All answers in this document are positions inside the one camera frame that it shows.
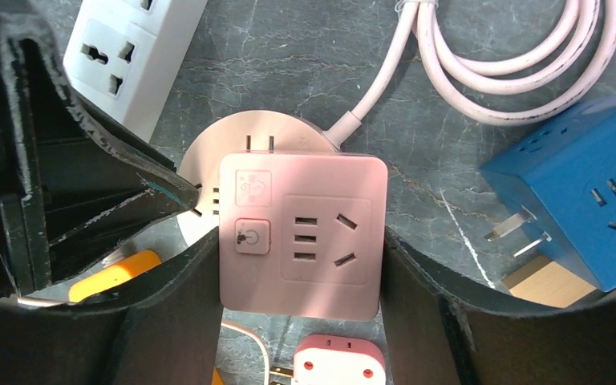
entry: white power strip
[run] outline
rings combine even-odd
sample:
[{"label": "white power strip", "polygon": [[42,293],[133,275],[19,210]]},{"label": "white power strip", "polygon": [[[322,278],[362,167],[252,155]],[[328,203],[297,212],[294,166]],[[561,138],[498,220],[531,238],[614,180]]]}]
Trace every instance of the white power strip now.
[{"label": "white power strip", "polygon": [[206,0],[84,0],[63,65],[72,87],[149,142]]}]

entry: cable strain relief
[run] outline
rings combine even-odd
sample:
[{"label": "cable strain relief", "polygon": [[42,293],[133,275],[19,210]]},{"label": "cable strain relief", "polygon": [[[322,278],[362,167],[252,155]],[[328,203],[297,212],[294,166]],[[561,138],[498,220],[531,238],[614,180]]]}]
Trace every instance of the cable strain relief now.
[{"label": "cable strain relief", "polygon": [[353,135],[353,132],[362,125],[360,119],[358,119],[352,112],[347,111],[341,118],[338,119],[334,125],[327,131],[323,131],[322,134],[329,140],[332,145],[341,149],[341,144]]}]

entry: power button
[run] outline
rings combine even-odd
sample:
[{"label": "power button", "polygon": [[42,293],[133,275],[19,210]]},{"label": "power button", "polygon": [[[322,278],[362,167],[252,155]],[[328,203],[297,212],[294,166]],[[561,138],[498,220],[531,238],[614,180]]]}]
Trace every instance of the power button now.
[{"label": "power button", "polygon": [[235,222],[235,249],[242,254],[267,254],[270,251],[270,222],[238,219]]}]

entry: wooden block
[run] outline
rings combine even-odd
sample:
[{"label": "wooden block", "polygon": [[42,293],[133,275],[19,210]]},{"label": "wooden block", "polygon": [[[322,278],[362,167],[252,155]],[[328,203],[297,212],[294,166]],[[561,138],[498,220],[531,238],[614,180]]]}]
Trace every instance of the wooden block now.
[{"label": "wooden block", "polygon": [[502,283],[514,297],[558,308],[570,306],[596,290],[543,255],[506,277]]}]

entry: grey marble surface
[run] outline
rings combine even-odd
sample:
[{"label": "grey marble surface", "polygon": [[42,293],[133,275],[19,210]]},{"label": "grey marble surface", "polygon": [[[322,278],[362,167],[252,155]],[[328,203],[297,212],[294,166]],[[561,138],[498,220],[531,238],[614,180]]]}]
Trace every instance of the grey marble surface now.
[{"label": "grey marble surface", "polygon": [[[61,52],[80,1],[33,0],[54,27]],[[551,31],[563,4],[447,0],[440,4],[438,19],[459,55],[503,59],[535,47]],[[328,128],[357,103],[375,77],[395,28],[394,5],[392,0],[209,0],[152,145],[178,164],[212,122],[255,108],[301,116]],[[590,53],[588,49],[560,79],[525,95],[464,91],[505,111],[536,107],[562,93]],[[614,93],[616,56],[587,97]],[[389,226],[454,270],[479,282],[498,282],[532,256],[509,256],[526,243],[520,233],[494,243],[484,240],[507,213],[478,167],[529,129],[484,126],[449,107],[424,74],[412,38],[384,98],[343,149],[379,156],[389,165]],[[156,247],[161,255],[184,248],[174,221],[141,234],[136,244]],[[291,364],[300,339],[314,332],[368,338],[385,348],[381,318],[357,323],[231,312],[225,317],[257,330],[272,361],[282,366]],[[221,332],[217,365],[228,385],[261,378],[253,342],[228,330]]]}]

